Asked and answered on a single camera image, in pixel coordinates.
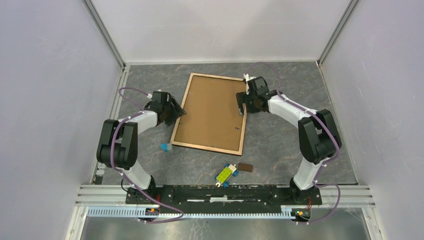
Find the marble surface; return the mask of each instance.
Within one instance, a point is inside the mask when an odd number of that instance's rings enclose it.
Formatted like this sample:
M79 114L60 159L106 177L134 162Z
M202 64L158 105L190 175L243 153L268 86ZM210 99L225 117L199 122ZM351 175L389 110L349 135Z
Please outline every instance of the marble surface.
M312 109L332 111L327 91L315 62L270 63L281 76L280 90L292 100ZM191 73L212 74L242 78L251 63L210 63L134 65L129 69L127 87L152 92L158 89L170 92L179 103ZM279 80L266 65L256 65L249 74L263 76L269 89L275 89ZM132 90L126 96L145 105L149 99ZM130 102L123 101L119 117L124 118L138 111ZM161 124L143 132L138 137L138 161L150 173L156 184L190 185L214 184L214 176L226 163L239 162L253 165L253 172L241 171L230 179L230 184L288 184L299 169L302 155L299 150L297 129L280 117L260 112L247 116L242 156L209 152L174 146L172 152L164 152L160 144L169 143L174 126ZM107 168L104 185L117 185L121 176ZM341 157L324 169L320 183L353 184L355 175L346 147Z

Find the white panel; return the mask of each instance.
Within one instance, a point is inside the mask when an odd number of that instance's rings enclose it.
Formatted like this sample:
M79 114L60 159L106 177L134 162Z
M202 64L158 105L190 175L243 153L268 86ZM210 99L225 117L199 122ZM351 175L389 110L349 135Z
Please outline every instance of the white panel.
M80 0L0 1L0 239L61 240L120 67Z
M359 180L389 239L422 239L424 1L360 1L324 62Z
M126 62L316 60L349 0L94 0Z

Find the cable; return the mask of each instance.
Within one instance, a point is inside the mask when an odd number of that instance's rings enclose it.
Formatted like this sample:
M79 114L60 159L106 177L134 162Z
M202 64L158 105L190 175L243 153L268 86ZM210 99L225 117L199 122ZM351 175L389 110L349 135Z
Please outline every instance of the cable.
M126 193L128 193L128 190L124 188L124 186L122 185L122 183L124 182L124 178L122 178L122 180L120 181L120 188L122 190L124 190Z
M251 66L250 66L250 68L247 70L247 72L248 71L250 71L250 69L252 68L252 67L254 67L254 66L256 66L256 65L258 65L258 64L263 64L263 65L266 65L266 66L268 66L273 72L274 72L274 74L278 74L278 72L276 71L276 69L272 66L272 65L270 65L270 64L268 64L268 63L265 63L265 62L256 62L256 63L254 63L254 64L252 64ZM319 169L318 169L318 171L316 172L316 175L315 175L315 177L314 177L314 179L313 179L313 181L312 181L312 184L316 187L316 188L325 188L325 187L328 187L328 186L335 186L336 188L337 188L337 201L335 202L335 205L334 205L334 207L331 209L331 211L326 215L326 216L324 216L324 217L322 217L322 218L319 218L319 219L316 219L316 220L313 220L313 221L310 221L310 222L296 222L296 223L300 223L300 224L306 224L306 225L309 225L309 224L312 224L312 223L317 223L317 222L321 222L322 220L325 220L326 218L328 218L329 216L331 216L335 211L336 211L336 208L337 208L337 206L339 205L339 202L340 202L340 197L342 196L342 193L341 193L341 191L340 191L340 187L339 187L339 185L337 185L336 183L328 183L328 184L324 184L324 185L317 185L317 182L318 182L318 176L321 174L321 171L323 170L323 168L324 168L324 166L326 166L326 164L328 164L328 163L330 163L330 162L332 162L332 161L334 161L336 158L338 158L339 156L340 156L340 147L339 147L339 144L337 144L337 141L336 141L336 139L333 137L333 135L331 134L331 132L330 132L330 130L327 128L327 126L323 123L323 121L321 121L321 119L319 119L314 113L312 113L312 112L310 112L309 110L307 110L306 108L304 108L304 107L302 107L302 106L300 106L299 104L297 104L296 102L293 102L293 101L291 101L290 99L288 99L288 98L285 98L281 93L280 93L280 86L281 86L281 83L282 83L282 81L280 80L280 82L279 82L279 84L278 84L278 87L276 88L276 90L277 90L277 95L283 100L283 101L285 101L285 102L287 102L288 104L290 104L290 105L292 105L293 107L295 107L295 108L297 108L297 109L299 109L299 110L301 110L301 111L303 111L304 113L307 113L307 114L309 114L309 115L311 115L318 123L319 123L319 125L321 125L321 127L322 127L322 129L325 131L325 133L327 133L327 135L328 135L328 137L331 139L331 142L334 144L334 147L335 147L335 156L333 156L333 157L331 157L330 159L327 159L327 160L325 160L325 161L323 161L322 162L322 164L321 164L321 167L319 167Z
M135 90L135 91L137 91L137 92L140 92L140 93L143 93L143 94L145 94L145 95L148 95L147 93L145 93L145 92L143 92L143 91L141 91L141 90L139 90L139 89L136 89L136 88L132 88L132 87L121 87L119 90L118 90L118 93L119 93L119 95L122 97L122 98L124 98L125 100L129 100L131 103L135 103L135 102L133 102L132 100L130 100L129 98L127 98L127 97L125 97L125 96L123 96L122 94L121 94L121 90L123 90L123 89L131 89L131 90ZM141 189L138 185L136 185L134 182L132 182L131 181L131 179L121 170L121 169L118 169L116 166L115 166L115 160L114 160L114 151L115 151L115 142L116 142L116 139L117 139L117 136L118 136L118 132L119 132L119 129L121 128L121 126L126 122L126 121L128 121L128 120L130 120L130 119L132 119L132 118L135 118L135 117L138 117L138 116L140 116L140 115L142 115L143 114L143 112L144 112L144 107L143 106L141 106L141 111L140 112L138 112L138 113L136 113L136 114L133 114L132 116L129 116L129 117L127 117L127 118L125 118L125 119L123 119L119 124L118 124L118 126L116 127L116 129L115 129L115 132L113 133L113 137L112 137L112 143L111 143L111 146L110 146L110 165L111 165L111 167L112 167L112 169L114 169L115 171L117 171L121 176L123 176L123 178L125 179L125 180L127 180L127 182L129 183L129 185L130 186L132 186L132 187L134 187L135 189L137 189L138 191L140 191L140 193L141 194L143 194L147 199L149 199L150 201L152 201L152 202L154 202L154 203L156 203L156 204L158 204L158 205L160 205L160 206L163 206L163 207L165 207L165 208L168 208L168 209L171 209L171 210L174 210L174 211L176 211L176 212L179 212L179 213L181 213L181 215L180 216L177 216L177 217L174 217L174 218L170 218L170 219L165 219L165 220L160 220L160 221L144 221L144 223L145 224L162 224L162 223L169 223L169 222L173 222L173 221L176 221L176 220L179 220L179 219L181 219L183 216L184 216L184 212L182 211L182 210L180 210L180 209L178 209L178 208L176 208L176 207L173 207L173 206L169 206L169 205L167 205L167 204L165 204L165 203L162 203L162 202L160 202L160 201L157 201L156 199L154 199L153 197L151 197L151 196L149 196L145 191L143 191L143 189Z

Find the floor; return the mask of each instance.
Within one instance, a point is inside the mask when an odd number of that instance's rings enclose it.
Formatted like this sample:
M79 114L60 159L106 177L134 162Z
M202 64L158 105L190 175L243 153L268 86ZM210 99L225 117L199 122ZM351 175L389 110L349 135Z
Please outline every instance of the floor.
M325 84L315 62L270 63L281 75L283 91L292 100L312 109L333 112ZM170 92L181 103L191 73L242 78L251 63L133 65L129 69L127 87L152 92ZM263 76L270 90L279 80L266 65L257 65L251 76ZM149 99L138 92L126 90L126 96L143 105ZM130 102L123 101L119 117L138 112ZM253 172L240 172L231 184L288 184L302 160L297 129L276 115L260 112L247 116L242 156L177 147L164 152L160 144L169 143L174 126L161 124L143 132L138 138L138 161L158 185L214 184L214 176L226 163L253 165ZM102 184L118 185L121 176L107 168ZM324 169L320 183L356 183L345 145L341 156Z
M312 218L327 209L314 208ZM141 224L135 218L88 217L82 240L203 240L203 239L311 239L370 240L360 208L339 208L319 224L299 225L286 219L183 219L162 224Z

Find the blue object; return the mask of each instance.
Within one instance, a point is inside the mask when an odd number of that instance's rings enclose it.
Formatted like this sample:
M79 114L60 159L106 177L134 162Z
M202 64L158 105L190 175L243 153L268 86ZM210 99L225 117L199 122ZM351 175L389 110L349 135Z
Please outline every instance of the blue object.
M160 148L164 150L166 153L172 152L172 144L171 143L162 143Z

